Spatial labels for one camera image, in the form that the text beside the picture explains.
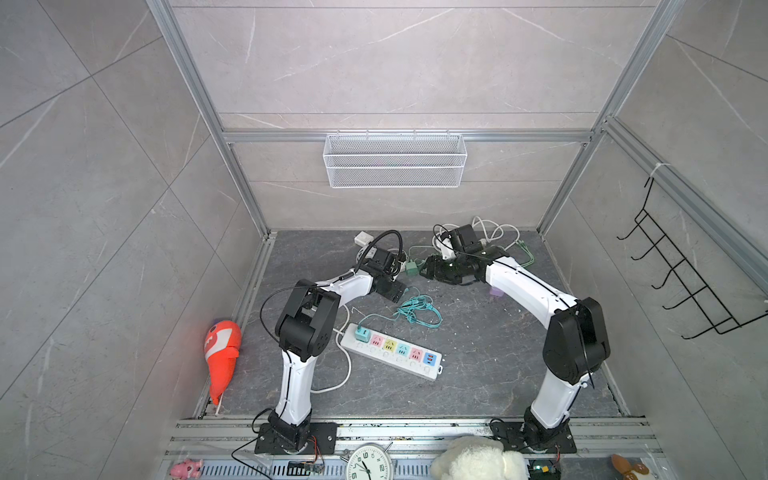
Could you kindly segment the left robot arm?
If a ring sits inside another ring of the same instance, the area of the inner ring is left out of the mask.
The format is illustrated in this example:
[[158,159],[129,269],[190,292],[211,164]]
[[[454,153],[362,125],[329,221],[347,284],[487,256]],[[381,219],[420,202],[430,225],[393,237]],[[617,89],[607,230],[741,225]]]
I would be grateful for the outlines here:
[[390,229],[369,241],[347,272],[320,282],[300,279],[285,290],[289,296],[273,335],[282,354],[281,392],[268,417],[279,435],[302,443],[309,434],[315,364],[331,340],[339,308],[373,293],[398,301],[405,260],[402,234]]

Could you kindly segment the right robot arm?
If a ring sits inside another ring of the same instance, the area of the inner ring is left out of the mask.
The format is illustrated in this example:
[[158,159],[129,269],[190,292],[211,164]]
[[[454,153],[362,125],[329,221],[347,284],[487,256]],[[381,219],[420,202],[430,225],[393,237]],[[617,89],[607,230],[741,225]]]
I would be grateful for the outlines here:
[[482,242],[470,224],[452,230],[436,224],[433,239],[440,252],[425,260],[421,276],[449,285],[467,285],[470,279],[484,282],[524,307],[546,329],[542,357],[547,372],[521,427],[527,445],[543,446],[566,430],[578,392],[610,356],[600,303],[549,285],[504,248]]

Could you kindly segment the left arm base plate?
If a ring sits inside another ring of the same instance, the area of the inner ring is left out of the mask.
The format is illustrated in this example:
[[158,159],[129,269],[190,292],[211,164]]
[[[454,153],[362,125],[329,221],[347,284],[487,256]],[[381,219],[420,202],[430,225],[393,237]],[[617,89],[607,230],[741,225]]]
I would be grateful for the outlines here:
[[312,422],[303,426],[281,427],[270,423],[260,426],[256,436],[256,454],[332,455],[339,425]]

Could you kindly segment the teal charger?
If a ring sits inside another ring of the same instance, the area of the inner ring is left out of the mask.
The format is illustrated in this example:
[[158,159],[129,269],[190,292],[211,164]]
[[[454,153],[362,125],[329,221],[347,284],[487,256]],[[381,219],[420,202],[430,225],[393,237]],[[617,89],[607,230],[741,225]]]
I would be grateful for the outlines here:
[[369,343],[371,340],[371,336],[372,336],[371,331],[362,326],[357,326],[354,331],[355,339],[362,343]]

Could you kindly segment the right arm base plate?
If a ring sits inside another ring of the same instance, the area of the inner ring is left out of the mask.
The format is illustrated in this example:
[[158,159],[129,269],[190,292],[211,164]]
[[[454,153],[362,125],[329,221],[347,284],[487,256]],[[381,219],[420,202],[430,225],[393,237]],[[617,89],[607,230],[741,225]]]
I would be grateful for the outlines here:
[[493,418],[488,424],[492,438],[505,451],[531,454],[575,454],[577,447],[569,421],[553,429],[542,429],[533,421],[504,421]]

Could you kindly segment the white multicolour power strip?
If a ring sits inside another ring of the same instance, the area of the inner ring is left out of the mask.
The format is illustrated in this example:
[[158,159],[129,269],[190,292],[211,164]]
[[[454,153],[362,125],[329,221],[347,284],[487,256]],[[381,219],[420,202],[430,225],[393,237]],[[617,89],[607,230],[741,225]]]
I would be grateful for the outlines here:
[[354,337],[357,326],[344,331],[340,344],[346,350],[430,381],[442,374],[441,353],[370,329],[370,342],[362,343]]

